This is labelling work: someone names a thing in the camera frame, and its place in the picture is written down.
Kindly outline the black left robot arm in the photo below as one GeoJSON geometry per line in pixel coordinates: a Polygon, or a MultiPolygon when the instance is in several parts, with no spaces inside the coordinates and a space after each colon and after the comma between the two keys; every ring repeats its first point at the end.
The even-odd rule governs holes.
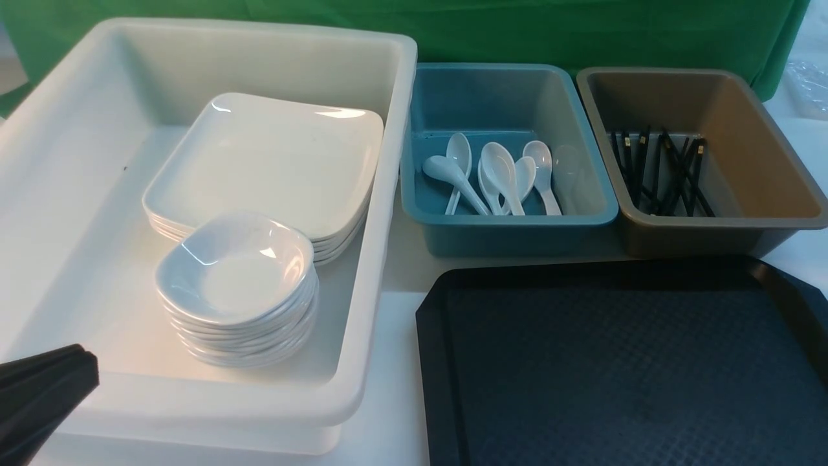
{"type": "Polygon", "coordinates": [[[1,463],[27,465],[100,384],[98,358],[81,345],[1,366],[1,463]]]}

